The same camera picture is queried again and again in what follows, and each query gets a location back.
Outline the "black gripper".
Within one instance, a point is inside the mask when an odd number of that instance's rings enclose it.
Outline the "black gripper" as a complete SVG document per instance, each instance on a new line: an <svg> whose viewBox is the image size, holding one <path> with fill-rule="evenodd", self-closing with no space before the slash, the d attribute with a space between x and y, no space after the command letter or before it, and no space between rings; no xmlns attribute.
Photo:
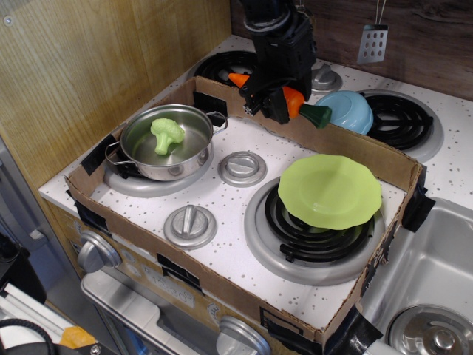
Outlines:
<svg viewBox="0 0 473 355"><path fill-rule="evenodd" d="M245 27L251 33L258 64L249 82L239 89L244 110L286 124L290 119L280 88L289 86L306 100L311 95L316 45L310 19L303 13L286 13L272 21L247 18Z"/></svg>

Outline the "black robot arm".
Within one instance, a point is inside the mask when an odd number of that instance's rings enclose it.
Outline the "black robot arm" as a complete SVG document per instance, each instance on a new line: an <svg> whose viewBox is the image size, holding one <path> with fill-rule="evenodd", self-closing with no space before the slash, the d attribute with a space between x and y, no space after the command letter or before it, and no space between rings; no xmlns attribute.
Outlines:
<svg viewBox="0 0 473 355"><path fill-rule="evenodd" d="M245 109L280 124L290 120L283 88L312 93L316 43L310 17L292 1L242 1L245 28L256 50L256 69L239 89Z"/></svg>

